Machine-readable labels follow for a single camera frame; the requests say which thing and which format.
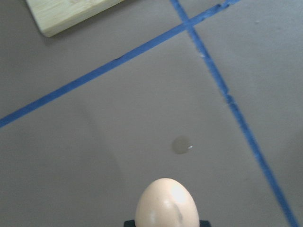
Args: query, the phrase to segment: blue tape line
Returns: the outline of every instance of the blue tape line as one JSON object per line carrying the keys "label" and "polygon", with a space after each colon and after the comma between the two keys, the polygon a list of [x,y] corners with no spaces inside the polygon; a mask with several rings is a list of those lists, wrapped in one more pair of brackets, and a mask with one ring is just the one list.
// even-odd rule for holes
{"label": "blue tape line", "polygon": [[159,35],[156,38],[151,39],[150,41],[142,44],[141,46],[136,47],[135,49],[127,52],[122,57],[108,62],[107,64],[85,74],[84,76],[64,85],[63,87],[43,96],[42,98],[24,106],[21,109],[16,110],[15,112],[3,117],[0,119],[0,128],[17,120],[18,118],[34,111],[35,109],[59,98],[60,96],[76,89],[77,87],[95,79],[96,77],[101,76],[102,74],[118,67],[119,65],[137,57],[138,55],[150,50],[151,48],[161,44],[162,42],[172,38],[173,36],[185,31],[185,26],[183,24],[178,25],[169,31]]}
{"label": "blue tape line", "polygon": [[255,159],[259,163],[259,165],[263,171],[263,174],[265,175],[269,185],[271,186],[271,189],[274,192],[276,199],[279,202],[280,207],[282,208],[282,211],[284,212],[284,215],[285,215],[288,223],[292,227],[299,227],[299,223],[297,222],[290,206],[288,205],[286,197],[284,196],[282,189],[280,188],[273,172],[271,171],[268,163],[266,162],[266,160],[259,148],[259,145],[258,145],[251,129],[249,128],[241,110],[239,109],[238,105],[236,104],[234,98],[228,94],[229,90],[228,90],[227,85],[224,82],[224,79],[222,78],[218,68],[216,67],[212,57],[208,53],[201,38],[199,37],[199,35],[197,34],[197,32],[195,31],[195,29],[193,27],[193,25],[195,23],[198,23],[199,21],[204,20],[205,17],[212,16],[216,10],[221,11],[221,10],[227,8],[229,5],[238,2],[239,0],[227,0],[222,5],[217,5],[211,9],[207,10],[206,12],[197,15],[196,17],[194,17],[191,20],[189,20],[186,12],[182,8],[182,6],[180,5],[178,0],[170,0],[170,1],[171,1],[172,5],[174,6],[175,10],[177,11],[177,13],[179,14],[182,22],[187,27],[187,31],[188,31],[190,37],[192,38],[193,42],[195,43],[197,49],[202,54],[202,57],[203,57],[206,65],[208,66],[214,80],[216,81],[221,94],[224,96],[225,101],[227,102],[230,110],[232,111],[234,117],[236,118],[236,120],[242,130],[242,133],[244,134],[244,136],[255,156]]}
{"label": "blue tape line", "polygon": [[222,10],[226,9],[227,7],[229,7],[232,4],[235,4],[238,1],[240,1],[240,0],[230,0],[230,1],[225,1],[222,4],[215,5],[215,6],[211,7],[211,8],[209,8],[208,10],[206,10],[206,11],[204,11],[204,12],[196,15],[193,18],[191,18],[189,20],[189,22],[192,25],[196,25],[196,24],[202,22],[203,20],[205,20],[205,19],[207,19],[209,17],[212,17],[213,15],[221,12]]}

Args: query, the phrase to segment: black stand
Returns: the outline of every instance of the black stand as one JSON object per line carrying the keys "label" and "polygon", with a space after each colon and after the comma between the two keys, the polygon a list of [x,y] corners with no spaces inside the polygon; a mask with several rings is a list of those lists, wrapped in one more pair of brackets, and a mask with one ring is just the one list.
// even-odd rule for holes
{"label": "black stand", "polygon": [[[136,227],[134,225],[134,220],[124,222],[124,227]],[[200,220],[200,227],[212,227],[209,221],[202,221]]]}

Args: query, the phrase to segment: egg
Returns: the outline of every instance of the egg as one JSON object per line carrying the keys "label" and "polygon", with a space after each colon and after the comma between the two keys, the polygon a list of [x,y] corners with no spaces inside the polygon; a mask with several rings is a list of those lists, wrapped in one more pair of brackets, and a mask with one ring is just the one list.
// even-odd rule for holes
{"label": "egg", "polygon": [[139,199],[136,227],[199,227],[196,204],[178,181],[161,178],[152,182]]}

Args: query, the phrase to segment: wooden board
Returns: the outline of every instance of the wooden board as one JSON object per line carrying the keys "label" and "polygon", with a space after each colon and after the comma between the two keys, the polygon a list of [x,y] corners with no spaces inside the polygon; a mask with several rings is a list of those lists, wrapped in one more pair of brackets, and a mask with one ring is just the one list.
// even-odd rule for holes
{"label": "wooden board", "polygon": [[51,37],[123,0],[27,0],[40,31]]}

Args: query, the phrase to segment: wet spot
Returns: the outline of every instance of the wet spot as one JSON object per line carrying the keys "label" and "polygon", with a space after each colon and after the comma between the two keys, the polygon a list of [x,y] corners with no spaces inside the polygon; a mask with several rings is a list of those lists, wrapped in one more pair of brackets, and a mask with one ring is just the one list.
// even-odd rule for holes
{"label": "wet spot", "polygon": [[185,154],[189,152],[193,146],[191,145],[188,137],[179,136],[172,142],[171,148],[176,154]]}

